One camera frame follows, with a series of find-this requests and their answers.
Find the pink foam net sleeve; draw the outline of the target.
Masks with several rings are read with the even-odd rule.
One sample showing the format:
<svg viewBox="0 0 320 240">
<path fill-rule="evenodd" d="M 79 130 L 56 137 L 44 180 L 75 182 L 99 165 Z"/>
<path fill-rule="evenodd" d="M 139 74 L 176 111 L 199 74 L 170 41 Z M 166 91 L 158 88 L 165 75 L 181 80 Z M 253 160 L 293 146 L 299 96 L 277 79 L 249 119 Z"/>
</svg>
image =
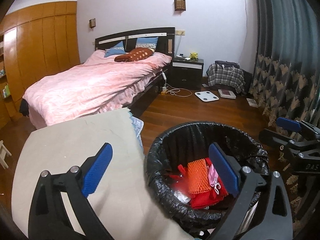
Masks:
<svg viewBox="0 0 320 240">
<path fill-rule="evenodd" d="M 220 185 L 220 182 L 219 182 L 218 172 L 216 171 L 216 169 L 215 169 L 213 164 L 210 165 L 210 167 L 208 168 L 208 180 L 209 180 L 210 186 L 214 189 L 216 194 L 219 195 L 220 194 L 221 185 Z"/>
</svg>

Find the red plastic bag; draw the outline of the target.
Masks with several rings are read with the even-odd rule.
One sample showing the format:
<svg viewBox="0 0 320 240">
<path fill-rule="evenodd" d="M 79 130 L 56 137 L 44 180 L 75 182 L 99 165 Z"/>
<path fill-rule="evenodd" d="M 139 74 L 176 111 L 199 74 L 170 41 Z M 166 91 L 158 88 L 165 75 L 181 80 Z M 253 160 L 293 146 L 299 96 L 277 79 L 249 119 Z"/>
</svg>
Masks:
<svg viewBox="0 0 320 240">
<path fill-rule="evenodd" d="M 207 167 L 213 163 L 209 158 L 205 158 Z M 171 188 L 173 189 L 174 196 L 183 204 L 188 204 L 192 209 L 205 209 L 207 207 L 213 206 L 221 202 L 226 196 L 228 196 L 228 191 L 226 190 L 220 176 L 219 182 L 221 185 L 220 194 L 217 195 L 214 189 L 211 187 L 211 190 L 206 193 L 191 195 L 188 193 L 188 171 L 187 167 L 183 165 L 178 165 L 177 169 L 179 174 L 170 174 L 169 178 L 173 180 Z"/>
</svg>

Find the orange foam net sheet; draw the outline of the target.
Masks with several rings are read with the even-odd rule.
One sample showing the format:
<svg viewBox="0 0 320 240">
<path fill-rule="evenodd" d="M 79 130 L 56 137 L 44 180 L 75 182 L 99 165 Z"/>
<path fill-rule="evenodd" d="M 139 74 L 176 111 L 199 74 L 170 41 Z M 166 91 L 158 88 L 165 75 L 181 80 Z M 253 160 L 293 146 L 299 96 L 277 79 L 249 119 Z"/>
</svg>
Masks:
<svg viewBox="0 0 320 240">
<path fill-rule="evenodd" d="M 206 193 L 211 190 L 208 179 L 208 167 L 205 159 L 188 163 L 188 193 L 191 195 Z"/>
</svg>

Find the black-lined trash bin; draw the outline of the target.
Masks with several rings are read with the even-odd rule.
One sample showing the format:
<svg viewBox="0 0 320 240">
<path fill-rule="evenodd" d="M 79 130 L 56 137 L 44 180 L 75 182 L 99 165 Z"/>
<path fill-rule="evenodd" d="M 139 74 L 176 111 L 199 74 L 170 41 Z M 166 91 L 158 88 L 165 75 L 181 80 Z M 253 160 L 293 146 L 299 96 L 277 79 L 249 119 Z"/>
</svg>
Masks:
<svg viewBox="0 0 320 240">
<path fill-rule="evenodd" d="M 145 159 L 145 179 L 149 193 L 163 211 L 187 233 L 216 227 L 226 213 L 218 205 L 210 210 L 195 210 L 183 204 L 169 186 L 169 173 L 178 165 L 208 156 L 211 143 L 217 142 L 225 154 L 234 157 L 241 166 L 268 175 L 268 154 L 244 131 L 216 122 L 186 122 L 167 129 L 153 141 Z"/>
</svg>

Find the dark patterned curtain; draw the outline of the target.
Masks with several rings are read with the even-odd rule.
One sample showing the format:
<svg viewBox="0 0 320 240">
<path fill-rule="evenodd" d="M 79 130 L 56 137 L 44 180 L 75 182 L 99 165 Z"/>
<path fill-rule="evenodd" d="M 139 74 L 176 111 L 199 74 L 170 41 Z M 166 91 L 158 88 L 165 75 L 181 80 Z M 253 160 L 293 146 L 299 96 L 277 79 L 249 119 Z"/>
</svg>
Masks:
<svg viewBox="0 0 320 240">
<path fill-rule="evenodd" d="M 319 17 L 314 0 L 257 0 L 259 39 L 250 93 L 269 129 L 295 141 L 318 140 L 277 126 L 278 117 L 306 121 L 319 128 Z M 283 212 L 292 215 L 300 237 L 319 224 L 319 176 L 308 176 L 299 197 L 298 176 L 290 172 L 290 151 L 268 146 L 285 182 Z"/>
</svg>

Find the small white wooden stool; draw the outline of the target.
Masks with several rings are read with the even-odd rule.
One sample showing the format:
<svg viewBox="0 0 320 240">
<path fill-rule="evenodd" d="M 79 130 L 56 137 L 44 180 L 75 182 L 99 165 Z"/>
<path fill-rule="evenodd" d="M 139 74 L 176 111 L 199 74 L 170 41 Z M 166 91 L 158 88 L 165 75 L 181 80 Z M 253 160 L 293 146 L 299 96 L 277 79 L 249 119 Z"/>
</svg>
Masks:
<svg viewBox="0 0 320 240">
<path fill-rule="evenodd" d="M 7 156 L 12 156 L 11 152 L 4 146 L 3 140 L 0 141 L 0 163 L 4 169 L 8 169 L 9 166 L 5 161 Z"/>
</svg>

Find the book on floor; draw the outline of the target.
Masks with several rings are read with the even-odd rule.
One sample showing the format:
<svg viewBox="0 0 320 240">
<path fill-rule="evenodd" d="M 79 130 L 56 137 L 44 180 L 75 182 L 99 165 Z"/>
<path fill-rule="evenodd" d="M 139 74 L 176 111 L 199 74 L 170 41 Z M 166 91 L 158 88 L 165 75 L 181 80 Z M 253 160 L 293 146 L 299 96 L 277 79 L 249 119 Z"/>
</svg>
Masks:
<svg viewBox="0 0 320 240">
<path fill-rule="evenodd" d="M 225 99 L 236 99 L 236 95 L 231 90 L 219 89 L 218 93 L 222 98 L 225 98 Z"/>
</svg>

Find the white bathroom scale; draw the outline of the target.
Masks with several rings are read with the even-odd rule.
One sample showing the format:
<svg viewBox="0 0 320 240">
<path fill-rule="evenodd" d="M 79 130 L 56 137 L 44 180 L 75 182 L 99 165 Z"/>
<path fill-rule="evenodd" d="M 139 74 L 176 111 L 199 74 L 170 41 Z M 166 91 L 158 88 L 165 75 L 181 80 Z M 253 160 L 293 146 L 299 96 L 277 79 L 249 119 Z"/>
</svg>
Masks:
<svg viewBox="0 0 320 240">
<path fill-rule="evenodd" d="M 210 91 L 201 91 L 194 93 L 197 98 L 199 98 L 202 102 L 213 102 L 219 100 L 219 97 L 213 94 Z"/>
</svg>

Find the plaid cloth on chair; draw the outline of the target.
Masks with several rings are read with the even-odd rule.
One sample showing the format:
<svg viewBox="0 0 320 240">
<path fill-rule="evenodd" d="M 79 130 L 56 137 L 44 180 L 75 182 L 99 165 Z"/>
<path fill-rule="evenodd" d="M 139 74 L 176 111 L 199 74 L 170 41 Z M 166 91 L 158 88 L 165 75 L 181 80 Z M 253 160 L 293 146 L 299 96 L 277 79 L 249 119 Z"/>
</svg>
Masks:
<svg viewBox="0 0 320 240">
<path fill-rule="evenodd" d="M 224 85 L 232 87 L 238 94 L 245 92 L 244 72 L 235 62 L 215 61 L 206 74 L 209 87 Z"/>
</svg>

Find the yellow plush toy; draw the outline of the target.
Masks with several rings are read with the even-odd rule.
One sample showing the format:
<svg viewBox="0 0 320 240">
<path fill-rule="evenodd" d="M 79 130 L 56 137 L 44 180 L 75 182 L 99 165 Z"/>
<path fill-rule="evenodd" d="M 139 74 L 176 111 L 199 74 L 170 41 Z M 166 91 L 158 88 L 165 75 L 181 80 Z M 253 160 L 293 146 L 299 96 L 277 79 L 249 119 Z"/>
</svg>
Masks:
<svg viewBox="0 0 320 240">
<path fill-rule="evenodd" d="M 197 61 L 197 60 L 199 59 L 198 53 L 190 53 L 189 58 L 190 58 L 192 61 Z"/>
</svg>

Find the black bed headboard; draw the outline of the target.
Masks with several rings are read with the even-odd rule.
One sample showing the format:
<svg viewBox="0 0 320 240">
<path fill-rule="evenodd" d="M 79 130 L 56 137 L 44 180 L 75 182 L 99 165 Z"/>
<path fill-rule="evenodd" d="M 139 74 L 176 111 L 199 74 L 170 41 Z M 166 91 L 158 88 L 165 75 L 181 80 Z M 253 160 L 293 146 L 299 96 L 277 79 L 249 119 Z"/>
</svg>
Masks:
<svg viewBox="0 0 320 240">
<path fill-rule="evenodd" d="M 175 28 L 158 27 L 124 31 L 116 34 L 106 35 L 95 39 L 95 50 L 109 49 L 119 42 L 123 43 L 126 52 L 135 48 L 137 41 L 142 38 L 158 38 L 156 52 L 175 57 Z"/>
</svg>

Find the right blue patterned pillow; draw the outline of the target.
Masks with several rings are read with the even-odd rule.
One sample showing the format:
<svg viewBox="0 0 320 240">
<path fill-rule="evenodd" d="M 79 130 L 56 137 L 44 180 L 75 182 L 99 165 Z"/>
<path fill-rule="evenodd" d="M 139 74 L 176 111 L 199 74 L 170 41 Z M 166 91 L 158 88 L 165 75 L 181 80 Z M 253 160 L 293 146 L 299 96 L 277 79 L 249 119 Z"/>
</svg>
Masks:
<svg viewBox="0 0 320 240">
<path fill-rule="evenodd" d="M 136 40 L 136 48 L 148 48 L 156 50 L 158 37 L 139 37 Z"/>
</svg>

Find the left blue pillow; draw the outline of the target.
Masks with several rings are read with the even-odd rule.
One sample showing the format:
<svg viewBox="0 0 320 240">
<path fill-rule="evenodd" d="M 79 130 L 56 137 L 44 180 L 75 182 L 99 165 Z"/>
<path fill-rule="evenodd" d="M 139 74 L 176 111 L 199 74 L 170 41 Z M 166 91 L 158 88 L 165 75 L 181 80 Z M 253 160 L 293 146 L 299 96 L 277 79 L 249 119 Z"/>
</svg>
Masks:
<svg viewBox="0 0 320 240">
<path fill-rule="evenodd" d="M 124 54 L 126 54 L 126 51 L 124 49 L 124 44 L 123 44 L 123 41 L 120 41 L 115 46 L 109 49 L 106 49 L 104 57 L 109 57 L 112 55 L 124 55 Z"/>
</svg>

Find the right wall lamp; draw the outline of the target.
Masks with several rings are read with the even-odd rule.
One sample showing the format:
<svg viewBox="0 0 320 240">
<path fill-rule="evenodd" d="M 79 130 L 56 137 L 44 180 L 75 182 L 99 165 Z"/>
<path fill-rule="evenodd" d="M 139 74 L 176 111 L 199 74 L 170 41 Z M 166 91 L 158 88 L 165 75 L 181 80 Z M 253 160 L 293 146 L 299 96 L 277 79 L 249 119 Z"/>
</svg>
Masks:
<svg viewBox="0 0 320 240">
<path fill-rule="evenodd" d="M 174 0 L 174 10 L 179 12 L 186 11 L 185 0 Z"/>
</svg>

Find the wall lamp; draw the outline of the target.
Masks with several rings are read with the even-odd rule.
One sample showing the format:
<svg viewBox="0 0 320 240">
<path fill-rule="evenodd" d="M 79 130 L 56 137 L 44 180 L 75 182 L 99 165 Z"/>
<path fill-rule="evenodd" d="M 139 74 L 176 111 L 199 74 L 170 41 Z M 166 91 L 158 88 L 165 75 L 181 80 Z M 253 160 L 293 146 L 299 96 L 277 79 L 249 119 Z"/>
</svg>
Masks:
<svg viewBox="0 0 320 240">
<path fill-rule="evenodd" d="M 179 12 L 186 11 L 185 0 L 174 0 L 174 10 Z"/>
<path fill-rule="evenodd" d="M 95 20 L 95 18 L 92 18 L 92 19 L 89 20 L 89 27 L 90 27 L 91 29 L 93 29 L 94 27 L 96 27 L 96 20 Z"/>
</svg>

